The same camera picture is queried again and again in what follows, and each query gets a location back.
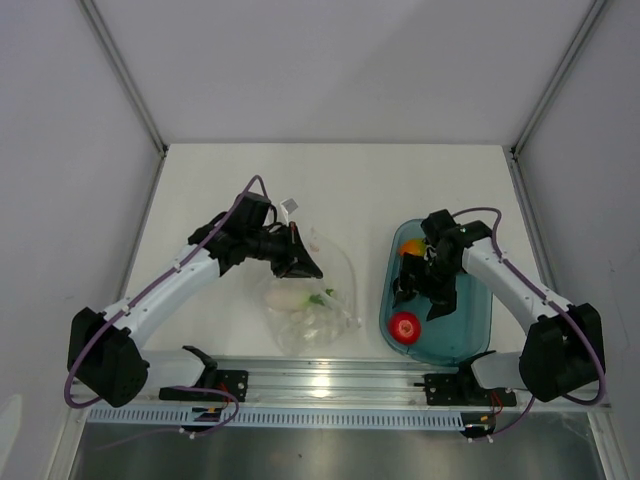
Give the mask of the red tomato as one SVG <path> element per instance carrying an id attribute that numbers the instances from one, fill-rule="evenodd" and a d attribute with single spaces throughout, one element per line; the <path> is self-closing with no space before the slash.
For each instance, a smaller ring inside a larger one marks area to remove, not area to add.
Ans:
<path id="1" fill-rule="evenodd" d="M 418 318 L 411 312 L 396 312 L 388 324 L 391 337 L 402 345 L 413 345 L 421 336 L 422 327 Z"/>

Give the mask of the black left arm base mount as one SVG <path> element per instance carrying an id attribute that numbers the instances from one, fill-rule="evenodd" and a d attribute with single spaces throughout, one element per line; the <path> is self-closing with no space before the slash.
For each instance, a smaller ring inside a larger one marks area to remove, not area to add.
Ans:
<path id="1" fill-rule="evenodd" d="M 159 399 L 181 402 L 231 402 L 223 392 L 244 402 L 249 373 L 220 369 L 218 362 L 193 346 L 183 346 L 174 368 L 179 373 L 159 390 Z"/>

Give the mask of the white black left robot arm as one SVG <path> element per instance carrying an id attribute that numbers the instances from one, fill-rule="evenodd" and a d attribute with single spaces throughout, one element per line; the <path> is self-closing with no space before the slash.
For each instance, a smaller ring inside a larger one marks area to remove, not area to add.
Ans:
<path id="1" fill-rule="evenodd" d="M 191 296 L 247 259 L 266 261 L 277 278 L 320 279 L 295 222 L 268 224 L 271 201 L 237 196 L 232 208 L 196 229 L 167 272 L 132 298 L 96 312 L 78 312 L 71 324 L 67 368 L 98 400 L 122 407 L 147 387 L 164 400 L 220 400 L 218 364 L 193 346 L 144 352 L 154 332 Z"/>

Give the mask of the orange fruit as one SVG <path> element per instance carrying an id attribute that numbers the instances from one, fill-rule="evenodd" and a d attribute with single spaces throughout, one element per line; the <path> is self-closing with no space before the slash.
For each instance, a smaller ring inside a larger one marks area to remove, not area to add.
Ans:
<path id="1" fill-rule="evenodd" d="M 412 255 L 417 257 L 424 257 L 426 255 L 426 251 L 427 244 L 422 238 L 412 238 L 410 240 L 407 240 L 397 249 L 397 253 L 400 256 Z"/>

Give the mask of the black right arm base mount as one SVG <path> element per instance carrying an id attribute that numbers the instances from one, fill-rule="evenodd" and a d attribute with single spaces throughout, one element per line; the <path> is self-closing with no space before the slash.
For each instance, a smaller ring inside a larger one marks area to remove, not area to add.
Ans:
<path id="1" fill-rule="evenodd" d="M 467 373 L 428 373 L 415 383 L 430 406 L 515 407 L 517 397 L 505 389 L 484 389 Z"/>

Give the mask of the clear zip top bag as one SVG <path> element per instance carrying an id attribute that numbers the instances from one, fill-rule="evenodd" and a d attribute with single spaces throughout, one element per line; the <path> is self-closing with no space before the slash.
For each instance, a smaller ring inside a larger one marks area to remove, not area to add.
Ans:
<path id="1" fill-rule="evenodd" d="M 276 279 L 265 275 L 254 290 L 255 305 L 261 311 L 272 339 L 287 356 L 300 356 L 326 348 L 361 326 L 356 275 L 349 257 L 335 242 L 313 227 L 302 231 L 302 239 L 322 270 L 323 278 Z M 263 295 L 276 287 L 301 287 L 312 292 L 326 292 L 334 300 L 326 307 L 277 312 L 267 307 L 263 300 Z"/>

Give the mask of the white eggplant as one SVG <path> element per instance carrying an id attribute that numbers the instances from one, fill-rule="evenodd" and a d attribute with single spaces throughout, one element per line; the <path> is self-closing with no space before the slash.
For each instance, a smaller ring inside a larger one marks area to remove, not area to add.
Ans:
<path id="1" fill-rule="evenodd" d="M 274 311 L 297 312 L 314 306 L 326 307 L 334 298 L 326 292 L 312 292 L 301 287 L 276 287 L 269 289 L 263 300 Z"/>

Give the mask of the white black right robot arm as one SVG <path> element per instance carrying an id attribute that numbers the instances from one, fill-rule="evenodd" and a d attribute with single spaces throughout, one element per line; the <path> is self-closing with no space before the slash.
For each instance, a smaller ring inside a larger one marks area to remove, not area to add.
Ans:
<path id="1" fill-rule="evenodd" d="M 427 320 L 457 308 L 456 280 L 466 274 L 486 286 L 526 336 L 519 352 L 485 353 L 468 360 L 456 380 L 458 395 L 479 403 L 493 389 L 526 390 L 536 400 L 559 397 L 595 405 L 606 392 L 601 317 L 589 303 L 575 305 L 529 279 L 497 242 L 497 228 L 481 220 L 457 222 L 448 210 L 430 213 L 420 225 L 426 251 L 405 253 L 391 282 L 395 304 L 417 296 L 429 300 Z"/>

